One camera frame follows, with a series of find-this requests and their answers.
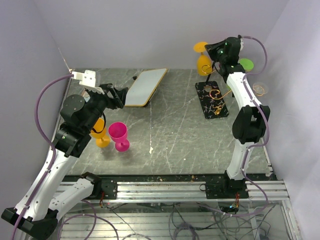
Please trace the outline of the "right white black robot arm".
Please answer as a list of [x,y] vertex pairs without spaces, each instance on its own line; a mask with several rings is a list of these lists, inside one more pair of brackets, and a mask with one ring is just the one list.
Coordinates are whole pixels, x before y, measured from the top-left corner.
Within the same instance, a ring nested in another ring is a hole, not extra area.
[[200,187],[208,198],[245,197],[249,158],[255,147],[261,147],[261,138],[270,136],[270,108],[254,95],[247,80],[251,73],[239,63],[244,39],[239,35],[204,46],[211,60],[219,64],[218,73],[230,87],[239,108],[232,125],[235,146],[231,162],[219,183],[207,182]]

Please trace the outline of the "pink wine glass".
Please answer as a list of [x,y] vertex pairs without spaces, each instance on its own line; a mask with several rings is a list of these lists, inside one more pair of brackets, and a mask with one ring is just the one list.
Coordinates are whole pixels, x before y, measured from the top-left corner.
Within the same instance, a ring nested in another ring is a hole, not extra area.
[[108,128],[108,134],[115,143],[118,152],[125,152],[130,147],[128,141],[128,129],[123,122],[114,122]]

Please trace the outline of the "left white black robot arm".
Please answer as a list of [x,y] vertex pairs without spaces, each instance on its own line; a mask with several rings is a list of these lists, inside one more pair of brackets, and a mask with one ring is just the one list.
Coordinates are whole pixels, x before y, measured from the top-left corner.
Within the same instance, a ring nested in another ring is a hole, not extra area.
[[96,199],[102,193],[102,179],[85,172],[76,183],[54,196],[62,180],[91,140],[98,133],[95,126],[105,119],[105,109],[122,109],[128,88],[116,89],[111,83],[100,85],[101,93],[88,90],[89,99],[73,94],[60,110],[63,123],[57,130],[51,150],[32,186],[14,207],[6,208],[1,218],[36,240],[46,240],[58,222],[83,199]]

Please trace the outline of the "clear wine glass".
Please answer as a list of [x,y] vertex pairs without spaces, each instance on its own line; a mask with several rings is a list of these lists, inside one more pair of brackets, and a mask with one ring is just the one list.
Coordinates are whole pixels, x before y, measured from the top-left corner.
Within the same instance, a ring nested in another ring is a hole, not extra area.
[[255,82],[252,85],[252,90],[257,97],[262,97],[268,93],[269,87],[263,82]]

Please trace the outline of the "yellow wine glass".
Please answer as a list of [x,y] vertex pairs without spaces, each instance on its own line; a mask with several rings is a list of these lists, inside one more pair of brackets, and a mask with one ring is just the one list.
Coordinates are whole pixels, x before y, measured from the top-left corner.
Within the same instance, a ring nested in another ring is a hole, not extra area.
[[110,144],[110,137],[107,135],[107,129],[105,121],[102,118],[99,118],[92,130],[90,135],[95,139],[95,143],[99,148],[105,148]]
[[205,55],[205,45],[207,44],[207,42],[201,41],[193,46],[193,50],[200,54],[196,63],[197,73],[200,76],[207,76],[213,72],[212,61],[207,55]]

